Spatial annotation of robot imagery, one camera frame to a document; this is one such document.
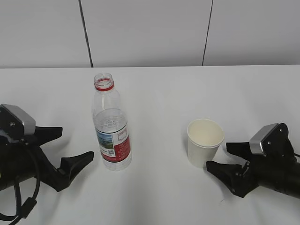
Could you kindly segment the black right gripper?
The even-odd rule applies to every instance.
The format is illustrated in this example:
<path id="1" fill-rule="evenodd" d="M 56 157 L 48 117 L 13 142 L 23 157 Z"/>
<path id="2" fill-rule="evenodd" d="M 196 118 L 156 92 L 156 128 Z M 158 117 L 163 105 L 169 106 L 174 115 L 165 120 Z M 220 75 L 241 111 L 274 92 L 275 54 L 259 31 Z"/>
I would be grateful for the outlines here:
<path id="1" fill-rule="evenodd" d="M 285 152 L 278 158 L 252 158 L 249 142 L 227 142 L 226 149 L 228 153 L 248 162 L 239 165 L 207 161 L 206 170 L 236 196 L 243 198 L 261 186 L 292 197 L 300 197 L 300 163 L 297 161 L 297 154 Z"/>

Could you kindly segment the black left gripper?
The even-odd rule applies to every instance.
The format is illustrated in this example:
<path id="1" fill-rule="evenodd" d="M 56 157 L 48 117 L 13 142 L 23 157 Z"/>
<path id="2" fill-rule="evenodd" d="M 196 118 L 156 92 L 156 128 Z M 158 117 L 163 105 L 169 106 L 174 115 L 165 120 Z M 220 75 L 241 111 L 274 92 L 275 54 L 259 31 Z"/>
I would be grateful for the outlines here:
<path id="1" fill-rule="evenodd" d="M 16 141 L 9 142 L 9 138 L 0 135 L 0 189 L 4 190 L 13 185 L 17 178 L 25 181 L 40 174 L 43 183 L 56 191 L 70 186 L 75 177 L 93 161 L 94 152 L 88 151 L 74 157 L 63 157 L 60 167 L 55 168 L 41 146 L 60 138 L 63 127 L 36 127 L 35 133 Z"/>

